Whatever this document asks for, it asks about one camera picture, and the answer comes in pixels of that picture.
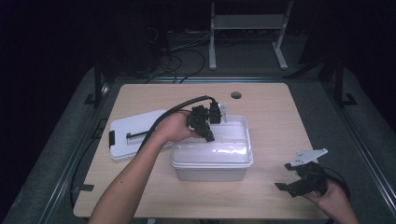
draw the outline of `person's right hand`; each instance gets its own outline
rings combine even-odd
[[[310,192],[303,197],[340,224],[359,223],[344,190],[329,179],[327,180],[327,192],[324,195],[318,192]]]
[[[164,142],[179,142],[189,137],[200,137],[187,127],[186,118],[189,114],[187,111],[177,111],[169,115],[160,122],[154,134],[159,135]]]

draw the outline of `white plastic container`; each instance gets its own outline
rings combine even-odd
[[[171,164],[179,180],[240,181],[253,164],[245,117],[227,116],[227,123],[211,124],[215,141],[189,138],[172,145]]]

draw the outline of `table top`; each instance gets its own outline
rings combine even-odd
[[[238,91],[240,99],[231,93]],[[275,182],[298,180],[285,163],[297,150],[312,149],[289,88],[282,83],[133,84],[124,85],[110,114],[74,209],[89,217],[100,196],[128,161],[113,161],[108,148],[110,123],[158,109],[169,109],[208,95],[226,105],[228,115],[247,119],[254,164],[242,181],[179,181],[169,148],[160,153],[135,217],[323,219],[326,216],[302,197],[291,198]],[[209,106],[209,102],[196,105]]]

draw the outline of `person's left hand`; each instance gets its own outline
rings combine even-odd
[[[189,114],[190,112],[187,111],[178,111],[171,114],[160,122],[155,134],[159,135],[165,142],[179,142],[189,137],[200,137],[187,127],[186,118]]]

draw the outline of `black handheld controller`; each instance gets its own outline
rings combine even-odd
[[[288,185],[285,183],[275,183],[279,190],[288,191],[293,198],[312,191],[317,191],[322,195],[326,193],[326,179],[330,176],[319,164],[311,161],[304,165],[292,167],[290,163],[287,163],[285,167],[290,171],[295,170],[301,179]]]
[[[203,105],[194,106],[191,114],[187,117],[186,123],[203,137],[206,142],[212,142],[215,141],[215,137],[210,131],[209,121],[212,124],[221,122],[221,113],[217,103],[211,103],[210,109],[205,108]]]

